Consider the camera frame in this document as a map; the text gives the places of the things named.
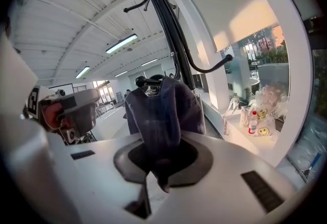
smiley face sticker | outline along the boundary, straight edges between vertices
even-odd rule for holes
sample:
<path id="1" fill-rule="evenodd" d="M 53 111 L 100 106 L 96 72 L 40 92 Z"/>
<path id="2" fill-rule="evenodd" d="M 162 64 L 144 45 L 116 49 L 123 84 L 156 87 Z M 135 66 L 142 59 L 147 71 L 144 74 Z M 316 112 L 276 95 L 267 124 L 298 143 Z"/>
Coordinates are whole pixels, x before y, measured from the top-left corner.
<path id="1" fill-rule="evenodd" d="M 258 133 L 262 136 L 267 136 L 269 134 L 269 128 L 267 127 L 259 128 Z"/>
<path id="2" fill-rule="evenodd" d="M 268 111 L 265 108 L 264 109 L 261 109 L 258 112 L 258 118 L 259 118 L 259 120 L 263 120 L 266 117 L 267 112 Z"/>

window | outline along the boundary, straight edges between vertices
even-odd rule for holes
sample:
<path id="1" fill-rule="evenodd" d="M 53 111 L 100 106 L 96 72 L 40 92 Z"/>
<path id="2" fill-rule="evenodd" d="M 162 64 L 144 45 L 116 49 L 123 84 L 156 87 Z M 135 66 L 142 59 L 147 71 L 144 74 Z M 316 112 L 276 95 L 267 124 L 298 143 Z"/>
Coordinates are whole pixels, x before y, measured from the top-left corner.
<path id="1" fill-rule="evenodd" d="M 107 102 L 106 95 L 104 94 L 103 89 L 100 89 L 99 91 L 100 91 L 100 95 L 101 95 L 102 101 L 103 102 Z"/>
<path id="2" fill-rule="evenodd" d="M 327 149 L 327 50 L 313 50 L 314 83 L 308 115 L 288 159 L 300 171 L 310 167 L 308 181 L 323 167 Z"/>
<path id="3" fill-rule="evenodd" d="M 109 91 L 108 91 L 108 89 L 107 89 L 107 86 L 104 86 L 104 87 L 103 87 L 103 91 L 104 91 L 104 94 L 106 95 L 107 101 L 110 101 L 111 98 L 110 98 L 110 96 L 109 96 Z"/>
<path id="4" fill-rule="evenodd" d="M 279 24 L 255 32 L 220 53 L 223 58 L 227 54 L 233 56 L 233 61 L 225 64 L 230 97 L 236 93 L 248 104 L 265 85 L 273 85 L 288 94 L 288 54 Z"/>
<path id="5" fill-rule="evenodd" d="M 114 99 L 114 94 L 113 94 L 112 88 L 109 87 L 108 90 L 109 90 L 110 98 L 111 98 L 111 99 Z"/>
<path id="6" fill-rule="evenodd" d="M 109 80 L 99 80 L 99 81 L 93 81 L 93 87 L 97 88 L 98 86 L 103 85 L 105 82 L 107 82 L 106 84 L 109 83 Z"/>

ceiling light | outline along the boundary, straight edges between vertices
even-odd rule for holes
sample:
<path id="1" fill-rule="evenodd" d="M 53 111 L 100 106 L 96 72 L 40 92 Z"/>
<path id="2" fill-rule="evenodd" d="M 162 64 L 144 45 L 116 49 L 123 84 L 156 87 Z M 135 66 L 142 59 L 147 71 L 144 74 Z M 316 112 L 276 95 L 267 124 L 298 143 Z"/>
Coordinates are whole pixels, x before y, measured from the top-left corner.
<path id="1" fill-rule="evenodd" d="M 121 73 L 119 73 L 118 75 L 116 75 L 115 77 L 118 77 L 118 76 L 120 76 L 120 75 L 122 75 L 122 74 L 125 74 L 127 71 L 124 71 L 124 72 L 121 72 Z"/>
<path id="2" fill-rule="evenodd" d="M 106 53 L 110 54 L 112 52 L 114 52 L 116 49 L 119 49 L 120 47 L 122 47 L 123 45 L 133 41 L 137 39 L 137 35 L 136 34 L 133 34 L 133 35 L 130 35 L 128 36 L 127 38 L 124 38 L 123 40 L 120 40 L 118 43 L 116 43 L 115 45 L 111 46 L 110 48 L 108 48 L 106 50 Z"/>
<path id="3" fill-rule="evenodd" d="M 90 67 L 89 66 L 86 66 L 77 76 L 76 78 L 80 78 Z"/>
<path id="4" fill-rule="evenodd" d="M 149 62 L 147 62 L 147 63 L 142 64 L 141 66 L 144 66 L 144 65 L 147 65 L 147 64 L 153 63 L 153 62 L 155 62 L 155 61 L 157 61 L 157 60 L 158 60 L 157 58 L 156 58 L 156 59 L 153 59 L 153 60 L 151 60 L 151 61 L 149 61 Z"/>

plastic bottle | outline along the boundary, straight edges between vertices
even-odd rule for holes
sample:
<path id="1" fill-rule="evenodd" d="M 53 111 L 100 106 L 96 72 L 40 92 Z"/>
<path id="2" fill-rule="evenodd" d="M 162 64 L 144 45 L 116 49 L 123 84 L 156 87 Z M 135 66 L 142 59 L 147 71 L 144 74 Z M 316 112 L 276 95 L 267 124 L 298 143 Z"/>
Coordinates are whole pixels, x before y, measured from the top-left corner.
<path id="1" fill-rule="evenodd" d="M 240 127 L 248 127 L 248 110 L 245 107 L 241 107 Z"/>
<path id="2" fill-rule="evenodd" d="M 254 134 L 256 130 L 256 126 L 258 124 L 258 116 L 256 114 L 256 111 L 252 111 L 249 119 L 249 134 Z"/>

person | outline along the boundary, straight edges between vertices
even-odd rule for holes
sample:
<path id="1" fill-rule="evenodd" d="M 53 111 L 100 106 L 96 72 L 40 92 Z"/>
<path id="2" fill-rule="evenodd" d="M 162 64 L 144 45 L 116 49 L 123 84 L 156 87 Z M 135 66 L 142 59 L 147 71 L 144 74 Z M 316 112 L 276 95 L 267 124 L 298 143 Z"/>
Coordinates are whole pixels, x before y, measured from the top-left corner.
<path id="1" fill-rule="evenodd" d="M 129 89 L 126 90 L 125 94 L 124 94 L 124 98 L 127 97 L 127 95 L 130 93 L 131 91 Z"/>

